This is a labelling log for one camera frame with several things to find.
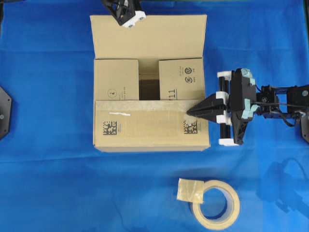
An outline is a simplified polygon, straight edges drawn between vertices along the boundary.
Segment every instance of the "blue surface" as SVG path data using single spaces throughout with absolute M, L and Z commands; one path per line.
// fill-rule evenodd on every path
M 238 67 L 250 68 L 259 86 L 309 84 L 301 0 L 142 5 L 148 14 L 208 15 L 207 94 L 217 90 L 217 71 Z M 241 210 L 227 232 L 308 231 L 309 146 L 280 120 L 255 117 L 236 148 L 218 146 L 215 124 L 202 153 L 93 148 L 89 16 L 106 13 L 99 0 L 5 5 L 0 86 L 14 102 L 11 132 L 0 141 L 0 230 L 205 231 L 176 200 L 182 177 L 234 187 Z

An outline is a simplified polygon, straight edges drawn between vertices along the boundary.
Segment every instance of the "white mark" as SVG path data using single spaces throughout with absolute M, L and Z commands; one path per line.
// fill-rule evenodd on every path
M 131 116 L 131 114 L 122 113 L 122 112 L 109 112 L 110 115 L 123 115 L 123 116 Z

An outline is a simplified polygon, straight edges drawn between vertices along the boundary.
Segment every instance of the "tape roll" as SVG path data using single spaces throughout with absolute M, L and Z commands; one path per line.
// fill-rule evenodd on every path
M 218 180 L 205 182 L 203 186 L 203 192 L 205 193 L 206 191 L 213 188 L 221 191 L 226 198 L 227 208 L 221 217 L 217 219 L 207 219 L 204 217 L 199 203 L 191 203 L 191 207 L 194 216 L 202 226 L 210 230 L 223 230 L 231 226 L 239 215 L 239 197 L 231 186 Z

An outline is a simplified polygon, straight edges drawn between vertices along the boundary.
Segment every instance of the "black cable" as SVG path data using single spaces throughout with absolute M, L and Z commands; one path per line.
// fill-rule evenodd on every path
M 257 85 L 255 85 L 255 87 L 256 87 L 257 90 L 259 90 L 260 92 L 262 92 L 262 91 L 260 90 L 260 88 L 259 88 Z
M 289 126 L 289 127 L 295 127 L 295 126 L 297 126 L 297 125 L 299 124 L 299 122 L 300 122 L 299 117 L 296 117 L 296 118 L 295 118 L 295 124 L 290 123 L 290 122 L 286 119 L 286 116 L 284 115 L 284 113 L 282 113 L 282 111 L 281 111 L 279 108 L 276 108 L 276 110 L 273 111 L 273 112 L 278 113 L 278 114 L 280 115 L 280 117 L 282 118 L 282 120 L 284 121 L 284 123 L 285 123 L 287 126 Z
M 287 103 L 281 103 L 281 102 L 267 103 L 267 102 L 255 101 L 254 104 L 257 104 L 259 106 L 286 105 L 286 106 L 297 107 L 297 108 L 309 108 L 309 106 L 306 106 L 306 105 L 293 105 L 293 104 L 287 104 Z

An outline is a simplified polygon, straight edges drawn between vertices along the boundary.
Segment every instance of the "open cardboard box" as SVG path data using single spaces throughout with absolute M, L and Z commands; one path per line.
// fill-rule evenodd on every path
M 197 97 L 160 101 L 164 86 L 159 84 L 160 60 L 203 63 L 206 19 L 206 15 L 149 15 L 127 29 L 111 16 L 91 16 L 97 149 L 185 151 L 210 146 L 208 122 L 185 113 L 205 96 L 204 72 L 200 72 L 203 93 L 199 91 Z

